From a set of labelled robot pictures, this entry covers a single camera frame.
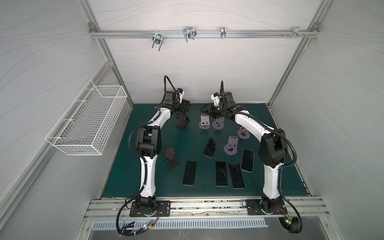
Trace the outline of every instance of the phone holder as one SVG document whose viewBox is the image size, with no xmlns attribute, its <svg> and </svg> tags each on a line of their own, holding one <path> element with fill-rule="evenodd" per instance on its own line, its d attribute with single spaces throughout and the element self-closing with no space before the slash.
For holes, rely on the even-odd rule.
<svg viewBox="0 0 384 240">
<path fill-rule="evenodd" d="M 208 129 L 209 128 L 209 116 L 206 114 L 203 114 L 200 116 L 201 121 L 199 122 L 199 127 L 201 129 Z"/>
<path fill-rule="evenodd" d="M 221 118 L 216 118 L 215 122 L 214 122 L 214 129 L 216 130 L 220 130 L 224 127 L 224 117 L 221 117 Z"/>
<path fill-rule="evenodd" d="M 249 138 L 249 132 L 248 130 L 245 129 L 245 127 L 240 127 L 240 130 L 237 131 L 237 135 L 239 136 L 239 138 L 241 139 L 248 139 Z"/>
<path fill-rule="evenodd" d="M 166 159 L 166 163 L 168 165 L 169 170 L 174 170 L 177 167 L 180 167 L 180 161 L 176 156 L 175 149 L 170 147 L 163 151 L 164 157 Z"/>
<path fill-rule="evenodd" d="M 228 144 L 224 146 L 224 152 L 229 156 L 235 155 L 237 153 L 238 141 L 239 141 L 238 137 L 230 136 L 228 138 Z"/>
</svg>

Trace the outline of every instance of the black phone screen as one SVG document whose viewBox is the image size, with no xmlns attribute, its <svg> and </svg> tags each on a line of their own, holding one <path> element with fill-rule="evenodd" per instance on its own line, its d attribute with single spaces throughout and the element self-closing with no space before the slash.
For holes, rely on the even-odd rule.
<svg viewBox="0 0 384 240">
<path fill-rule="evenodd" d="M 214 137 L 210 137 L 208 142 L 207 142 L 207 145 L 204 148 L 203 155 L 210 157 L 210 158 L 213 158 L 215 155 L 217 146 L 218 146 L 218 142 L 219 142 L 218 139 L 216 139 Z"/>
<path fill-rule="evenodd" d="M 186 161 L 185 169 L 184 169 L 183 185 L 187 185 L 187 186 L 195 185 L 196 169 L 197 169 L 196 161 Z"/>
<path fill-rule="evenodd" d="M 243 156 L 241 157 L 241 169 L 246 172 L 253 171 L 253 159 L 255 157 L 255 152 L 249 149 L 243 150 Z"/>
<path fill-rule="evenodd" d="M 232 187 L 245 188 L 245 183 L 243 179 L 243 174 L 240 169 L 239 163 L 230 163 L 228 164 L 229 174 L 231 175 Z"/>
<path fill-rule="evenodd" d="M 215 176 L 216 176 L 216 186 L 219 186 L 219 187 L 228 186 L 227 162 L 224 162 L 224 161 L 215 162 Z"/>
</svg>

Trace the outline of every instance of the green table surface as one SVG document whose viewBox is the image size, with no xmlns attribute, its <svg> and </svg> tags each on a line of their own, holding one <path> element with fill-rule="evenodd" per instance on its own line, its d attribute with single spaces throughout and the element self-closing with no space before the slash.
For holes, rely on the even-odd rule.
<svg viewBox="0 0 384 240">
<path fill-rule="evenodd" d="M 241 104 L 249 112 L 263 121 L 265 124 L 276 127 L 270 112 L 265 104 Z M 132 197 L 140 187 L 141 166 L 139 157 L 128 148 L 128 137 L 132 129 L 137 125 L 150 120 L 156 110 L 157 104 L 135 104 L 125 129 L 119 150 L 114 160 L 103 197 Z M 264 186 L 263 163 L 258 157 L 259 141 L 251 134 L 249 139 L 240 139 L 237 153 L 229 156 L 224 152 L 224 145 L 228 143 L 229 136 L 237 136 L 240 125 L 225 119 L 224 128 L 216 130 L 213 128 L 213 118 L 210 118 L 211 126 L 207 130 L 199 128 L 199 109 L 204 104 L 191 104 L 188 116 L 190 122 L 183 129 L 175 127 L 178 119 L 176 114 L 165 123 L 161 129 L 162 149 L 156 162 L 155 184 L 158 197 L 210 197 L 210 196 L 260 196 Z M 203 149 L 209 139 L 214 137 L 220 140 L 213 158 L 203 155 Z M 132 137 L 132 145 L 136 145 L 136 133 Z M 181 166 L 170 171 L 163 150 L 173 147 Z M 241 163 L 243 149 L 255 152 L 253 172 L 243 173 L 245 188 L 234 189 L 228 171 L 228 186 L 218 187 L 215 184 L 215 161 L 226 161 L 229 163 Z M 195 185 L 185 186 L 182 184 L 185 162 L 187 160 L 197 161 L 197 173 Z M 281 188 L 286 196 L 307 196 L 308 193 L 300 179 L 295 167 L 283 169 Z"/>
</svg>

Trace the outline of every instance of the white wire basket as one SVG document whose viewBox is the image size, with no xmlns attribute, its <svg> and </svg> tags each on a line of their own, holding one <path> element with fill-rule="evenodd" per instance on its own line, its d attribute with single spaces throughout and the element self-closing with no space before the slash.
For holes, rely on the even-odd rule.
<svg viewBox="0 0 384 240">
<path fill-rule="evenodd" d="M 45 140 L 67 155 L 101 155 L 126 99 L 122 86 L 90 80 Z"/>
</svg>

